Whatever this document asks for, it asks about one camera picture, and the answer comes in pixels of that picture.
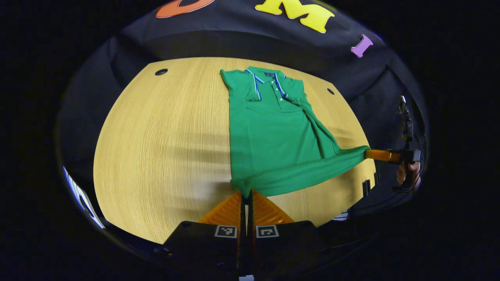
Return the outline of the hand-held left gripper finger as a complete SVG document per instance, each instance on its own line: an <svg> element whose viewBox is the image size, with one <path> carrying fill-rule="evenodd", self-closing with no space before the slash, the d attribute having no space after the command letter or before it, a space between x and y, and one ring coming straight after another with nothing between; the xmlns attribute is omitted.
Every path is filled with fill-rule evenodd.
<svg viewBox="0 0 500 281"><path fill-rule="evenodd" d="M292 281L327 262L330 246L310 221L294 221L253 190L249 227L252 270L257 281Z"/></svg>
<svg viewBox="0 0 500 281"><path fill-rule="evenodd" d="M245 230L245 204L236 193L199 221L182 221L162 244L162 261L189 281L237 281Z"/></svg>

